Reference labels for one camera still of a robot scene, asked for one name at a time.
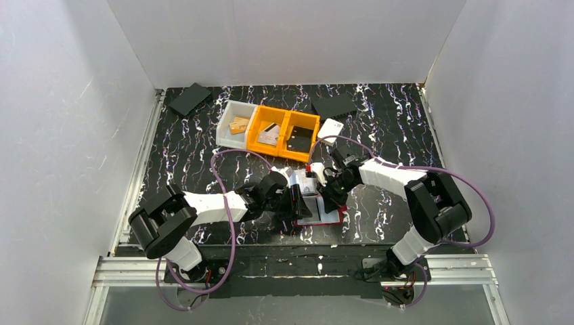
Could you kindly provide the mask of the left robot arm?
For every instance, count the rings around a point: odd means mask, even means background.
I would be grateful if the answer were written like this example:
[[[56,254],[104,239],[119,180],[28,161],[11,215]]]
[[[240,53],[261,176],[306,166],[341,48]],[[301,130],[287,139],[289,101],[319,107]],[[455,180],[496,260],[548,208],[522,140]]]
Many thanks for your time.
[[[226,194],[194,194],[169,185],[153,200],[131,213],[129,224],[146,257],[164,257],[188,272],[202,263],[202,255],[187,231],[204,223],[232,223],[259,218],[264,212],[280,220],[312,216],[301,187],[283,174],[270,171],[258,183],[247,183]]]

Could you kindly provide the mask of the black card in bin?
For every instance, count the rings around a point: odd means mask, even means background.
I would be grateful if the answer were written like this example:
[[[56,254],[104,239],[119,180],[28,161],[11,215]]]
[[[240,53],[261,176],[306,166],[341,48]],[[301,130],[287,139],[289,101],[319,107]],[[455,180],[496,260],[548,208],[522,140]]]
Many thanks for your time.
[[[292,152],[309,153],[313,130],[295,126],[288,137],[287,149]]]

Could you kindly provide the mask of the black flat box left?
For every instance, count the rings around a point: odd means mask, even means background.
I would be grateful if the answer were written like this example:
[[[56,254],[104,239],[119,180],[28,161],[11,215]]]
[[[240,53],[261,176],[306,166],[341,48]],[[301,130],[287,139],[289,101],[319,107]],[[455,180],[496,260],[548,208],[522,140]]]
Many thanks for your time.
[[[211,99],[211,91],[198,83],[193,83],[170,102],[168,108],[180,117],[187,117]]]

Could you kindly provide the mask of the silver VIP card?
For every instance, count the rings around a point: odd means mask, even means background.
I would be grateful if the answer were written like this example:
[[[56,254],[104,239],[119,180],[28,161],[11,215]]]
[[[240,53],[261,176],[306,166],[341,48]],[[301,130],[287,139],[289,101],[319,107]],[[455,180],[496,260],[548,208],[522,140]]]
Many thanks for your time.
[[[281,127],[276,123],[272,123],[259,132],[257,142],[260,144],[276,146],[280,136],[280,131]]]

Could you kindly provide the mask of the gold card in white bin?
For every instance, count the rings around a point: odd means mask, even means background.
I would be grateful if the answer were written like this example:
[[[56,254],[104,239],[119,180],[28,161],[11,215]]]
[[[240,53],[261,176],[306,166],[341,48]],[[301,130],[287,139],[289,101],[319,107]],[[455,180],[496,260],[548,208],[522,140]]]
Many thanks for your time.
[[[247,128],[250,119],[245,116],[235,116],[231,124],[233,128]]]

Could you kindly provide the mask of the yellow bin with silver card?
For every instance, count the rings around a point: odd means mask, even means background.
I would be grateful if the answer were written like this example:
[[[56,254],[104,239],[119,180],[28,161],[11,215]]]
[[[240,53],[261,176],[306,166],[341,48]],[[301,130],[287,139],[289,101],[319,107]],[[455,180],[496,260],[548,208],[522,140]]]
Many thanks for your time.
[[[267,106],[258,106],[247,134],[248,150],[278,156],[282,139],[282,125],[286,111]]]

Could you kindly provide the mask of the black flat box right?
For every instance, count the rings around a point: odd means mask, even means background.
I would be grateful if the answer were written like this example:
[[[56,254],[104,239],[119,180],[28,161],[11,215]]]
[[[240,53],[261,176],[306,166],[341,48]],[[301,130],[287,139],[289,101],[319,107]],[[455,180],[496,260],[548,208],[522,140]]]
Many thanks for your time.
[[[321,122],[329,118],[336,120],[357,112],[353,98],[348,93],[312,100],[311,107],[319,115]]]

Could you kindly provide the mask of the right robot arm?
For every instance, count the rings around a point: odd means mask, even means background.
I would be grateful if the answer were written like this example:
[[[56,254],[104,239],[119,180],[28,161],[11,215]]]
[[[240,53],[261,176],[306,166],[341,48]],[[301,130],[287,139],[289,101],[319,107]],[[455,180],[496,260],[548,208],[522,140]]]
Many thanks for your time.
[[[399,275],[472,219],[472,212],[452,176],[443,171],[401,169],[371,154],[341,146],[331,153],[333,167],[313,163],[317,189],[327,212],[343,208],[359,185],[392,192],[407,202],[412,225],[386,252],[383,269]]]

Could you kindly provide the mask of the black flat box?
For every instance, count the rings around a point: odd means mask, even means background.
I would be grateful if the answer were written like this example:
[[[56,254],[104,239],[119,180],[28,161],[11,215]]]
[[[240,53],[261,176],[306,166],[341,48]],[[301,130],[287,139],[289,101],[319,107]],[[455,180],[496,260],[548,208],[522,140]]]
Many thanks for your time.
[[[357,112],[353,98],[348,93],[312,100],[311,107],[319,115],[321,122],[329,118],[336,120]]]
[[[211,91],[198,83],[193,83],[170,102],[168,108],[180,117],[187,117],[211,99]]]

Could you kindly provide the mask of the gold card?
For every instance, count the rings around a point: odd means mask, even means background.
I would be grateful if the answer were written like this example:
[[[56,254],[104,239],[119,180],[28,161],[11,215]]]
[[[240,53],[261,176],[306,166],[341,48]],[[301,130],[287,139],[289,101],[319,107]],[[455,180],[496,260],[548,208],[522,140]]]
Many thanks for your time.
[[[233,128],[247,128],[250,119],[245,116],[235,116],[231,124]]]
[[[247,128],[233,128],[233,125],[230,123],[229,124],[229,130],[230,130],[230,133],[232,135],[236,135],[236,134],[240,134],[240,133],[245,133]]]

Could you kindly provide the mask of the white plastic bin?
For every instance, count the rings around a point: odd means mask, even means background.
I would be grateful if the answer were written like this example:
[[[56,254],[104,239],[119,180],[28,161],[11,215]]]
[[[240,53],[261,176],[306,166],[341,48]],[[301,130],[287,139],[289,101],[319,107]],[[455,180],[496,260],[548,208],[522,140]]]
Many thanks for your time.
[[[216,130],[216,144],[227,148],[247,149],[248,131],[258,106],[230,100]]]

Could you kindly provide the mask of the aluminium table rail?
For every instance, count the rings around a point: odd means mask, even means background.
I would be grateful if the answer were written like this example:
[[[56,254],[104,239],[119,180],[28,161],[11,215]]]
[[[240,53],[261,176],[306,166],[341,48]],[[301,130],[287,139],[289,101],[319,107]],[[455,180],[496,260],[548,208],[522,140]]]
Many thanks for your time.
[[[150,152],[153,146],[154,135],[157,130],[166,92],[167,91],[165,89],[156,90],[155,103],[143,134],[143,140],[137,153],[135,167],[129,179],[129,185],[126,191],[125,199],[123,201],[123,206],[120,210],[118,224],[114,231],[110,249],[108,250],[107,255],[99,258],[97,263],[98,265],[101,265],[107,259],[118,261],[119,258],[116,256],[118,248],[129,240],[130,226],[128,222],[128,216],[129,213],[135,208],[135,205],[138,203],[139,191],[141,190],[141,186],[143,184],[144,174],[146,172],[148,159],[150,157]],[[99,324],[102,318],[108,291],[109,288],[107,286],[97,286],[95,282],[92,282],[87,312],[83,320],[84,324]]]

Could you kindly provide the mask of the red card holder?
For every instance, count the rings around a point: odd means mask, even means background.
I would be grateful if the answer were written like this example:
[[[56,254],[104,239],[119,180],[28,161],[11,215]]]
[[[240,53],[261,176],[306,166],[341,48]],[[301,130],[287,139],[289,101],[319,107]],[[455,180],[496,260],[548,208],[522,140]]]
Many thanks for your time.
[[[294,222],[296,226],[331,225],[341,224],[343,222],[343,212],[339,210],[333,210],[327,213],[324,199],[320,195],[304,196],[303,202],[311,211],[311,216],[296,220]]]

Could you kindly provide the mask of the white small box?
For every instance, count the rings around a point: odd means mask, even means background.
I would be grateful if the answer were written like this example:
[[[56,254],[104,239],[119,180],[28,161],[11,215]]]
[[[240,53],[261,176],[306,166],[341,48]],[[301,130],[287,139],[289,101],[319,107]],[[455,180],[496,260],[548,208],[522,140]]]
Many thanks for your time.
[[[336,136],[340,135],[343,127],[344,125],[342,122],[336,121],[332,118],[327,118],[319,129],[317,138],[320,142],[328,146],[333,146],[337,139]]]

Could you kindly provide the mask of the yellow bin with black card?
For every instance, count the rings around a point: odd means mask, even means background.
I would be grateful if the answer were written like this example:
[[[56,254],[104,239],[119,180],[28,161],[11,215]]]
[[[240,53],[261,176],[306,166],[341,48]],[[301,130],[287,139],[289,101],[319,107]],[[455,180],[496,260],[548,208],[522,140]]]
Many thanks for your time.
[[[307,162],[317,138],[319,122],[318,115],[287,111],[278,140],[279,157]]]

